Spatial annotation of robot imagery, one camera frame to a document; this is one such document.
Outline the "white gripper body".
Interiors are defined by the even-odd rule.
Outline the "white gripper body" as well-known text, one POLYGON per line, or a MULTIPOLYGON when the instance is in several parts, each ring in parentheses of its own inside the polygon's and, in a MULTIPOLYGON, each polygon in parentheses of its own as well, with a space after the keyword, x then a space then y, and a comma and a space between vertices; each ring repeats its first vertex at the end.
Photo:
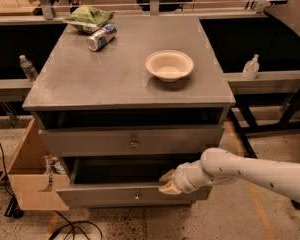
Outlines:
POLYGON ((195 163, 184 163, 179 165, 174 172, 173 183, 182 193, 192 193, 198 188, 193 185, 190 177, 196 175, 198 167, 195 163))

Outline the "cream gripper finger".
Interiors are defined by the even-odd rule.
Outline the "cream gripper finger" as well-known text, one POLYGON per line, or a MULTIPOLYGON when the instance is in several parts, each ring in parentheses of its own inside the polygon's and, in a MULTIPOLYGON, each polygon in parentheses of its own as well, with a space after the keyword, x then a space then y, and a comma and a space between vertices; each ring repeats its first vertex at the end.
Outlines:
POLYGON ((182 193, 182 190, 173 181, 169 181, 165 185, 160 186, 158 190, 166 195, 179 195, 182 193))
POLYGON ((171 169, 159 178, 160 183, 168 183, 174 177, 175 170, 171 169))

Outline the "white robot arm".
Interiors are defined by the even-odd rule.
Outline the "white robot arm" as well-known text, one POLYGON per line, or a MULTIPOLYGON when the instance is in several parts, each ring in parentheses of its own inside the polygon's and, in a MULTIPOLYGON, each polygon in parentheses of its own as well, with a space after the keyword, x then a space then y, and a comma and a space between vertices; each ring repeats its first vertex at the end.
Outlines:
POLYGON ((206 149, 199 160, 168 171, 159 179, 158 190, 166 195, 189 194, 234 178, 300 203, 300 163, 245 158, 221 148, 206 149))

